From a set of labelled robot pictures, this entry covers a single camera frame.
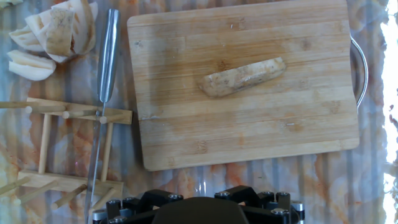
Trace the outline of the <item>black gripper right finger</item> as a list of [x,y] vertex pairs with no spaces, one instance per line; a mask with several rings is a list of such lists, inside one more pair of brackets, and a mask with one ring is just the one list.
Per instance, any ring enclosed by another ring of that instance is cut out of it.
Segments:
[[238,216],[244,223],[304,224],[305,209],[300,201],[291,199],[287,192],[263,191],[240,185],[214,194],[238,207]]

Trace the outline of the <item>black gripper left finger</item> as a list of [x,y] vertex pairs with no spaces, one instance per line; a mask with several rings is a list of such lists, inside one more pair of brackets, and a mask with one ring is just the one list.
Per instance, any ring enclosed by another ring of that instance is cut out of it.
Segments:
[[149,213],[153,211],[154,207],[160,208],[165,204],[180,200],[183,200],[183,195],[159,189],[146,191],[141,198],[111,199],[106,202],[106,208],[93,211],[92,224],[107,223],[116,217],[130,218]]

